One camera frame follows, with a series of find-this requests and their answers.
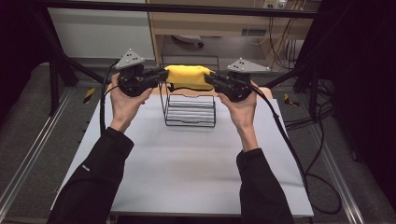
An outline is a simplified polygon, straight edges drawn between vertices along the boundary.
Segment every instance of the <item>person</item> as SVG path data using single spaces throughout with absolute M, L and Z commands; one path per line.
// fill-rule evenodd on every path
M 113 75 L 113 86 L 117 86 L 117 80 L 118 74 Z M 134 147 L 124 132 L 151 92 L 148 89 L 137 97 L 129 97 L 119 88 L 110 92 L 113 120 L 64 185 L 48 223 L 106 223 L 122 180 L 125 160 Z M 242 142 L 243 149 L 236 157 L 242 181 L 241 222 L 294 223 L 286 196 L 258 146 L 253 126 L 256 93 L 239 103 L 231 102 L 222 93 L 219 98 L 228 107 Z

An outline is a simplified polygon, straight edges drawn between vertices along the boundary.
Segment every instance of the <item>white wall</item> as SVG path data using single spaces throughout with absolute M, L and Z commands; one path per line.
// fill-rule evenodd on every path
M 133 49 L 141 57 L 154 60 L 147 12 L 49 8 L 49 14 L 69 57 L 119 58 Z

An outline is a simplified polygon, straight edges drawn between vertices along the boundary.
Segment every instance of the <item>yellow item on floor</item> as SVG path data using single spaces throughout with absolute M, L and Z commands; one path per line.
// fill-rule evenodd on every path
M 209 75 L 210 69 L 201 65 L 169 65 L 166 81 L 171 84 L 170 91 L 189 89 L 193 91 L 211 91 L 213 86 L 205 82 L 205 75 Z

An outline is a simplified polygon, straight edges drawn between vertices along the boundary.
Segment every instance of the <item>black sleeve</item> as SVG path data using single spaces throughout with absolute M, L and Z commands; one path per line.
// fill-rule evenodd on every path
M 261 148 L 236 157 L 242 186 L 239 192 L 242 223 L 294 223 L 285 193 Z
M 106 223 L 134 143 L 107 128 L 64 185 L 48 223 Z

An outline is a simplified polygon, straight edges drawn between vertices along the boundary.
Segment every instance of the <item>gray mounting plate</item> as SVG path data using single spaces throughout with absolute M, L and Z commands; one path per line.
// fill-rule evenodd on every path
M 129 66 L 133 66 L 135 64 L 138 63 L 142 63 L 144 62 L 145 59 L 140 57 L 138 54 L 136 54 L 134 51 L 132 51 L 131 49 L 129 49 L 128 51 L 126 51 L 126 53 L 122 56 L 122 58 L 120 59 L 120 61 L 117 63 L 116 68 L 118 70 L 122 69 L 122 68 L 126 68 Z
M 260 73 L 269 72 L 271 69 L 269 67 L 264 67 L 256 63 L 251 63 L 244 59 L 239 59 L 238 61 L 227 66 L 227 69 L 235 71 L 238 73 Z

